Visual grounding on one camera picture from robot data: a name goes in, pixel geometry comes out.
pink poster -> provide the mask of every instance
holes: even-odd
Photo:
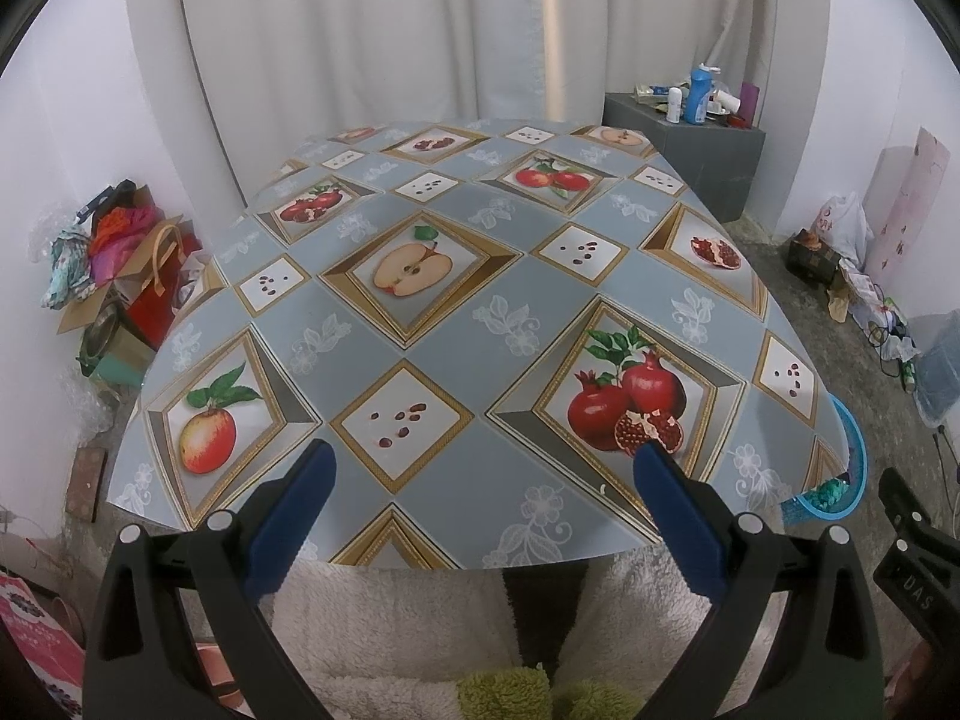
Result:
[[[896,270],[917,240],[949,161],[947,148],[921,127],[904,183],[886,223],[870,247],[864,266],[866,274],[882,290],[893,282]]]

black box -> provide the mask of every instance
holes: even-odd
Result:
[[[817,250],[803,245],[800,239],[807,234],[806,230],[800,230],[790,239],[786,266],[795,274],[804,278],[830,284],[833,281],[833,275],[836,274],[837,266],[840,264],[840,254],[823,241],[819,241],[820,247]]]

green fabric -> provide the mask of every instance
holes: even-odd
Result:
[[[634,720],[643,701],[613,683],[583,680],[558,691],[554,720]]]
[[[829,512],[844,496],[849,486],[842,479],[827,479],[816,490],[808,490],[803,497],[821,512]]]
[[[457,683],[464,720],[550,720],[550,680],[541,668],[511,668]]]

white bottle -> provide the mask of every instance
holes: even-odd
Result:
[[[670,124],[680,123],[680,103],[683,101],[683,92],[676,86],[671,86],[666,95],[666,121]]]

toiletry bottle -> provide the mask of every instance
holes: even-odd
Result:
[[[680,123],[680,103],[683,102],[683,92],[676,86],[671,86],[666,95],[666,121],[670,124]]]
[[[703,124],[707,120],[707,102],[710,89],[713,87],[713,76],[707,65],[694,68],[690,73],[690,94],[686,99],[686,110],[683,120],[688,124]]]

